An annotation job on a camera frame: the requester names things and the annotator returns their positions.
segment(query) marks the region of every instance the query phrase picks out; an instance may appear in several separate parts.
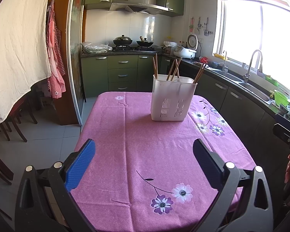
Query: white plastic basket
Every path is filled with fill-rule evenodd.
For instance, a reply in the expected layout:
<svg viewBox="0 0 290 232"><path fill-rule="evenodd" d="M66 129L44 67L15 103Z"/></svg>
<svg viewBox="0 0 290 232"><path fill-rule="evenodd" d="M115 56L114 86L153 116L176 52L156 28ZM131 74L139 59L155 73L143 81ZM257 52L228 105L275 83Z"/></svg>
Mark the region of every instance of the white plastic basket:
<svg viewBox="0 0 290 232"><path fill-rule="evenodd" d="M183 121L188 113L195 87L193 79L158 74L152 85L151 116L154 121Z"/></svg>

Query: range hood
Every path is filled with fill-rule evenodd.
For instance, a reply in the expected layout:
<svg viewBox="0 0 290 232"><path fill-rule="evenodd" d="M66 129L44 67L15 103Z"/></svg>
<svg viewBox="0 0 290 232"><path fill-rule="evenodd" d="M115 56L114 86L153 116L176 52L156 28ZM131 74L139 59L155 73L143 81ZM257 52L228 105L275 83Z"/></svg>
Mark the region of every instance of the range hood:
<svg viewBox="0 0 290 232"><path fill-rule="evenodd" d="M149 0L128 0L128 1L113 0L109 10L110 11L126 10L134 13L145 12L151 15L157 15L169 11L168 8L149 4Z"/></svg>

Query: rice cooker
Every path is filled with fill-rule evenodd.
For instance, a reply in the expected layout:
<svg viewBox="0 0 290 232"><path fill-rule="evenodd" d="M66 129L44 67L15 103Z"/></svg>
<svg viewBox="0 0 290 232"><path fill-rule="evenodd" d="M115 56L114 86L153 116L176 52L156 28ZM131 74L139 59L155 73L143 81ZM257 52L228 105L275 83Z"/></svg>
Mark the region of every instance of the rice cooker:
<svg viewBox="0 0 290 232"><path fill-rule="evenodd" d="M191 34L187 39L188 48L182 46L177 46L174 50L174 55L181 58L194 58L196 54L196 49L198 47L198 39L195 34Z"/></svg>

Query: white cloth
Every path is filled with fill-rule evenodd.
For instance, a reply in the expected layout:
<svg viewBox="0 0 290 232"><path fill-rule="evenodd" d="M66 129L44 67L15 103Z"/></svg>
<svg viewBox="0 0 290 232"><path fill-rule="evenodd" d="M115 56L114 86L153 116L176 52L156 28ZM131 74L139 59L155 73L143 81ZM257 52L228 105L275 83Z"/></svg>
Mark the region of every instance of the white cloth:
<svg viewBox="0 0 290 232"><path fill-rule="evenodd" d="M0 123L33 84L51 76L46 8L47 0L0 3Z"/></svg>

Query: dining table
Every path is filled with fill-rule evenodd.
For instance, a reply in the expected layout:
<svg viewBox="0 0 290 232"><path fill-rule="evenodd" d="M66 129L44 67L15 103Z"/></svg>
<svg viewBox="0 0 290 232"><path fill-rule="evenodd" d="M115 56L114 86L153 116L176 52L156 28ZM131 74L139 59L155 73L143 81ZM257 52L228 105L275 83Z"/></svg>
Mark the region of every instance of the dining table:
<svg viewBox="0 0 290 232"><path fill-rule="evenodd" d="M205 98L193 96L184 121L153 121L151 98L146 92L105 92L82 129L75 151L90 138L96 154L71 195L98 231L190 231L218 193L193 154L198 138L224 162L256 166ZM230 211L240 195L238 188Z"/></svg>

